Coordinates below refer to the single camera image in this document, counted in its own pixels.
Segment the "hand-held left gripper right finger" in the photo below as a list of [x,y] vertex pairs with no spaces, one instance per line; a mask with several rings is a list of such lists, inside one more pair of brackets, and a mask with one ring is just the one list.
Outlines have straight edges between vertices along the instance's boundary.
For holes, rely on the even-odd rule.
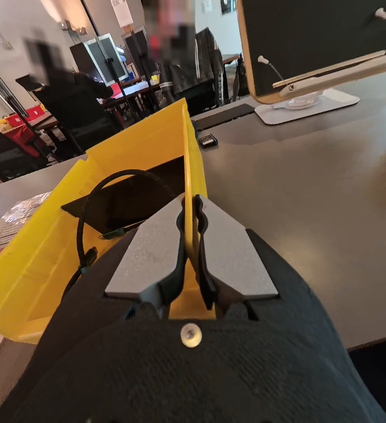
[[244,225],[202,194],[196,195],[196,217],[198,283],[208,310],[278,296]]

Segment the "printed paper sheet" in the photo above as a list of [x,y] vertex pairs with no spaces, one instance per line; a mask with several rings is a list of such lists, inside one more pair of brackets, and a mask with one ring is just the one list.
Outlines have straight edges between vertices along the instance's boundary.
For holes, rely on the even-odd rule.
[[0,254],[31,219],[51,191],[19,201],[0,218]]

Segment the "black wooden-rimmed board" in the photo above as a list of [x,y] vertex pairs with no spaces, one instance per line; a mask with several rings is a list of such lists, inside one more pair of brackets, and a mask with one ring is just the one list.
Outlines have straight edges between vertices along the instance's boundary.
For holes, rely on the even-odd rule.
[[244,0],[237,2],[249,92],[263,104],[277,103],[275,72],[284,79],[386,50],[386,0]]

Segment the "black striped jacket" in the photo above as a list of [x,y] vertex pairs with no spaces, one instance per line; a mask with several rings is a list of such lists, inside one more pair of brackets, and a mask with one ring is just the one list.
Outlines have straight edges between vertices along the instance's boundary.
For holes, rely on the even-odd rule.
[[185,54],[159,64],[160,89],[167,105],[185,99],[190,116],[224,105],[224,65],[208,28],[187,39]]

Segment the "black bin divider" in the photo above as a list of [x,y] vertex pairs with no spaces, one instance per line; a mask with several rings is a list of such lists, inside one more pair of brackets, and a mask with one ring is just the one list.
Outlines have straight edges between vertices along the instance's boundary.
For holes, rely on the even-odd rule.
[[[184,156],[148,169],[161,178],[175,196],[185,192]],[[87,195],[64,204],[61,209],[79,218]],[[130,176],[105,188],[89,201],[85,224],[101,234],[144,221],[172,201],[156,181],[145,176]]]

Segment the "framed panel on tripod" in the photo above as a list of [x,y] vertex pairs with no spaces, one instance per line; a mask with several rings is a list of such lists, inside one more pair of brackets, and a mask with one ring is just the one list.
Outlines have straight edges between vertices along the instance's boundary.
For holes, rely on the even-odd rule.
[[159,75],[159,66],[149,57],[146,30],[144,25],[123,34],[125,47],[131,55],[138,77]]
[[[125,60],[120,54],[123,49],[115,45],[109,33],[72,45],[70,52],[78,71],[88,75],[96,82],[111,86],[130,76]],[[108,63],[111,63],[118,80],[114,78]]]

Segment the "yellow plastic bin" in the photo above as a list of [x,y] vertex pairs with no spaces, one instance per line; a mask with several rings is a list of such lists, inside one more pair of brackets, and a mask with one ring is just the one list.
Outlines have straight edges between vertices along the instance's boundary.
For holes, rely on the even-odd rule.
[[164,108],[69,160],[0,184],[0,218],[17,202],[51,192],[0,253],[0,334],[37,344],[79,265],[77,219],[61,206],[81,198],[105,177],[148,170],[180,156],[185,163],[185,246],[198,267],[199,233],[193,207],[207,196],[201,152],[184,100]]

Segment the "red plastic bin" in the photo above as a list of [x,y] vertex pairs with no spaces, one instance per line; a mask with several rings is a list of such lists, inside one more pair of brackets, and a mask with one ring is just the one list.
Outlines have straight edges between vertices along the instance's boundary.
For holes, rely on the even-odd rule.
[[[23,118],[27,122],[31,122],[35,119],[38,119],[42,115],[44,115],[46,112],[46,109],[42,104],[36,105],[34,107],[31,107],[29,109],[26,109],[27,116],[24,116]],[[4,117],[5,121],[13,128],[16,128],[20,125],[24,125],[23,120],[21,119],[20,115],[17,113],[10,114],[6,117]]]

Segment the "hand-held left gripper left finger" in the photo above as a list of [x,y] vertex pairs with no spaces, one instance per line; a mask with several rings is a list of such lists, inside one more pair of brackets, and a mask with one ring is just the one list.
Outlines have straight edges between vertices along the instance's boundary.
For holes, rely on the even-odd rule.
[[160,318],[168,318],[171,304],[184,287],[184,221],[182,193],[138,227],[105,288],[105,296],[149,303]]

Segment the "black office chair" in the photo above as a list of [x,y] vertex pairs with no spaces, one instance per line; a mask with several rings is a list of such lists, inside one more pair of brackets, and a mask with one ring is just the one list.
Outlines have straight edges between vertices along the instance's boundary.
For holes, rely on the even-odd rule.
[[0,133],[0,181],[16,179],[47,167],[48,159],[39,153],[32,156],[20,145]]

